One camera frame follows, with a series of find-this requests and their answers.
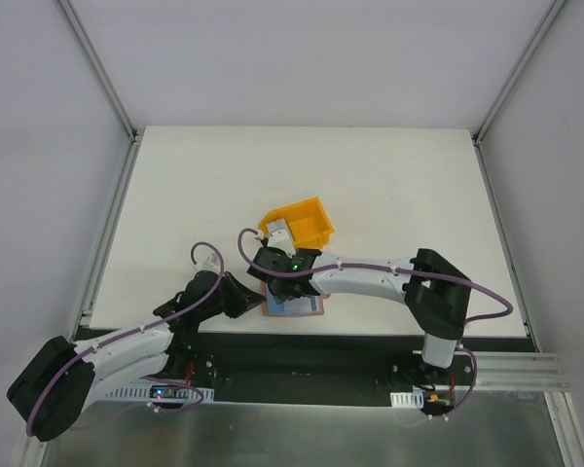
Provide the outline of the brown leather card holder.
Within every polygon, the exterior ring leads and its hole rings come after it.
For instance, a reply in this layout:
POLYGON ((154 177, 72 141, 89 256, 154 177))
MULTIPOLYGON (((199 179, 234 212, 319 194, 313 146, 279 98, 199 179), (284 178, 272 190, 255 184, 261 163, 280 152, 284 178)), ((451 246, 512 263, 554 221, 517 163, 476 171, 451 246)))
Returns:
POLYGON ((324 313, 324 301, 328 295, 310 296, 278 303, 269 289, 263 285, 262 292, 266 301, 262 304, 262 312, 268 317, 310 317, 324 313))

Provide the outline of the yellow plastic bin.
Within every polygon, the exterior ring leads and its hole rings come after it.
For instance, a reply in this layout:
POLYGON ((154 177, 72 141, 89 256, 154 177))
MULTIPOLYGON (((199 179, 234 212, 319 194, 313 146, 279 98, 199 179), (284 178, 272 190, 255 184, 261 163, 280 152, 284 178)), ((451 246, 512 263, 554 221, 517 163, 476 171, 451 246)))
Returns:
POLYGON ((284 221, 296 248, 322 249, 335 232, 320 198, 298 201, 269 211, 259 223, 263 234, 268 224, 284 221))

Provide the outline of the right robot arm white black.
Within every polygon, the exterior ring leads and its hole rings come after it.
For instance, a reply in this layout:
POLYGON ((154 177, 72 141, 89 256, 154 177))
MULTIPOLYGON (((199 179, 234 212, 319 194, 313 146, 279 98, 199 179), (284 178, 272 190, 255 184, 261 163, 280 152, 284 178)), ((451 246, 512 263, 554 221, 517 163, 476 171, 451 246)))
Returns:
POLYGON ((262 246, 247 273, 264 282, 279 302, 352 294, 404 305, 424 331, 420 376, 437 384, 454 370, 471 288, 468 278, 434 250, 421 248, 415 257, 401 260, 360 260, 318 249, 288 255, 262 246))

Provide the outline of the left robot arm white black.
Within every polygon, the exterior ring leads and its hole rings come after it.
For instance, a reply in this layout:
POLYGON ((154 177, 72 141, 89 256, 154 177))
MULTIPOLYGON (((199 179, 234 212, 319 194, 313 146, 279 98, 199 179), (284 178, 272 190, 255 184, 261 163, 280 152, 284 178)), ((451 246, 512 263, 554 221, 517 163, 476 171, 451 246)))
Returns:
POLYGON ((57 438, 107 393, 141 377, 179 377, 202 322, 236 319, 265 298, 231 273, 197 273, 136 325, 88 340, 48 340, 11 384, 7 399, 41 442, 57 438))

